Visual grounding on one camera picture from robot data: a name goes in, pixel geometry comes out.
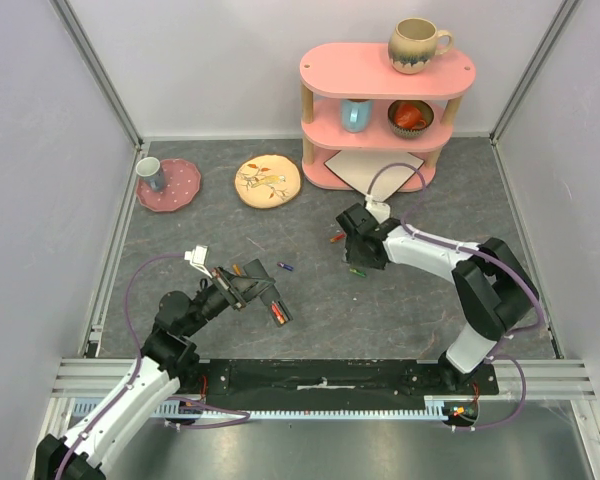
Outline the green battery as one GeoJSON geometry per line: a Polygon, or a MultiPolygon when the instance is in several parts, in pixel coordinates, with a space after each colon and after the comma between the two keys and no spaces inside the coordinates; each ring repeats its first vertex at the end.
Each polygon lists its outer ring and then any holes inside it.
{"type": "Polygon", "coordinates": [[[354,274],[354,275],[357,275],[359,277],[362,277],[362,278],[366,278],[367,277],[367,274],[365,272],[363,272],[361,270],[358,270],[356,268],[350,268],[349,272],[352,273],[352,274],[354,274]]]}

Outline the black remote control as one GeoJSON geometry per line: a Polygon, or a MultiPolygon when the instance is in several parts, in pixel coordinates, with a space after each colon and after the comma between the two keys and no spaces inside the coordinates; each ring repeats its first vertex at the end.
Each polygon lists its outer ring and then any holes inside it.
{"type": "Polygon", "coordinates": [[[278,327],[287,325],[293,320],[286,304],[275,286],[275,279],[271,277],[259,259],[254,259],[244,265],[248,277],[265,280],[265,288],[258,298],[266,306],[270,317],[278,327]]]}

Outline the red battery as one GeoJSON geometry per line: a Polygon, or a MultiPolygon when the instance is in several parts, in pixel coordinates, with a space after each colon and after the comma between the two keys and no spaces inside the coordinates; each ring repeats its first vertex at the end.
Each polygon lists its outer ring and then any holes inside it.
{"type": "Polygon", "coordinates": [[[283,310],[279,307],[279,305],[276,302],[273,302],[271,305],[271,309],[272,312],[274,313],[274,316],[276,318],[277,323],[282,326],[284,324],[287,323],[287,319],[284,315],[283,310]]]}

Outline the green and red batteries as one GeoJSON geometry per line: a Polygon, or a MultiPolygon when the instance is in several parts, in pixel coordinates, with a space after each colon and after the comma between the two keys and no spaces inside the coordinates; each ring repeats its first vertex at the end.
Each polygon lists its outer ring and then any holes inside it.
{"type": "Polygon", "coordinates": [[[335,236],[333,236],[332,238],[330,238],[330,243],[336,243],[342,239],[344,239],[346,237],[345,233],[339,233],[335,236]]]}

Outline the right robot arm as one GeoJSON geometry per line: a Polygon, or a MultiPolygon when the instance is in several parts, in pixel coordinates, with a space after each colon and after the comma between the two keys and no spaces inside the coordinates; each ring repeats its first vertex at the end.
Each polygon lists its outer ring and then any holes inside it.
{"type": "Polygon", "coordinates": [[[383,270],[392,263],[414,267],[455,287],[466,324],[441,356],[438,381],[463,392],[474,370],[531,310],[544,323],[538,290],[509,246],[498,238],[460,242],[416,229],[397,218],[378,221],[356,203],[336,217],[345,233],[345,261],[383,270]]]}

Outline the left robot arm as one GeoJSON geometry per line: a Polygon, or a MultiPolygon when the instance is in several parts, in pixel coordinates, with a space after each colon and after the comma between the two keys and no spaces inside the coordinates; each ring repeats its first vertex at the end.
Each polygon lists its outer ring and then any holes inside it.
{"type": "Polygon", "coordinates": [[[35,479],[105,479],[129,442],[164,401],[196,388],[197,346],[189,338],[228,308],[259,299],[273,314],[282,306],[275,280],[255,259],[236,275],[213,268],[191,297],[171,291],[159,301],[150,335],[137,343],[129,370],[86,417],[64,435],[37,445],[35,479]]]}

